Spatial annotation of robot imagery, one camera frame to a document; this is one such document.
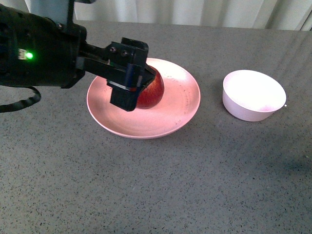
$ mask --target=speckled gray surface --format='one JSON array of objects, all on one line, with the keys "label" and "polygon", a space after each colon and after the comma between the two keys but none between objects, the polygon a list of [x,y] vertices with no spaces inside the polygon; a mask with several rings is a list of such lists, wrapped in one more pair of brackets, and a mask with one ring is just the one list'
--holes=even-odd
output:
[{"label": "speckled gray surface", "polygon": [[[94,75],[40,87],[41,102],[0,115],[0,233],[312,233],[310,32],[79,24],[91,44],[138,39],[149,57],[184,67],[199,110],[171,135],[134,140],[89,114]],[[222,81],[239,69],[280,82],[287,107],[262,122],[231,116]],[[30,94],[0,93],[2,104]]]}]

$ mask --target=black cable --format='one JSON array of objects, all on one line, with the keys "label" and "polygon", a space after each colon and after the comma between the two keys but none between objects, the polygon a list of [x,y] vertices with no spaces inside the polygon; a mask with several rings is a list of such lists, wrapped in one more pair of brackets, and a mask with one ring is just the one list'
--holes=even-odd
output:
[{"label": "black cable", "polygon": [[0,105],[0,113],[19,111],[27,107],[30,107],[40,101],[41,94],[36,88],[34,87],[25,87],[25,88],[33,90],[35,95],[32,97],[29,97],[26,100],[20,100],[20,101],[14,102],[12,104],[7,104],[7,105]]}]

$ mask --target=screw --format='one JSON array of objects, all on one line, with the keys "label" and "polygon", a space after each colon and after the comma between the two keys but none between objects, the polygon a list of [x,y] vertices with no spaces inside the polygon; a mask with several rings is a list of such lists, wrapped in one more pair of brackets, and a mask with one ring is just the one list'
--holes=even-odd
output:
[{"label": "screw", "polygon": [[111,49],[109,50],[110,52],[112,52],[113,54],[117,52],[116,47],[111,47]]},{"label": "screw", "polygon": [[61,23],[57,23],[57,27],[59,30],[62,30],[63,25]]},{"label": "screw", "polygon": [[122,57],[127,57],[129,54],[128,54],[128,51],[126,51],[126,50],[123,50],[122,52],[121,52],[121,56]]}]

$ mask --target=white bowl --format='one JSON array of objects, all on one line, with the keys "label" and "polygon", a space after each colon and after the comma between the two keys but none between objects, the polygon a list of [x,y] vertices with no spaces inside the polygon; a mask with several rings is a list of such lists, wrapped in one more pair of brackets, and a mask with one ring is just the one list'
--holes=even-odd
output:
[{"label": "white bowl", "polygon": [[263,73],[239,70],[229,73],[223,80],[223,104],[239,119],[264,120],[285,102],[283,87]]}]

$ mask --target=pink plate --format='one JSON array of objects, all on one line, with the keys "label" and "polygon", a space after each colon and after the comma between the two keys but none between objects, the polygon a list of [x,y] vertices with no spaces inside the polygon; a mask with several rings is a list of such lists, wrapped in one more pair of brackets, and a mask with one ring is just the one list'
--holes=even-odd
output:
[{"label": "pink plate", "polygon": [[106,79],[93,80],[87,94],[88,109],[103,128],[122,137],[152,139],[177,131],[195,115],[200,90],[194,77],[172,62],[148,58],[147,64],[160,72],[165,85],[160,103],[150,109],[126,112],[112,105],[112,88]]}]

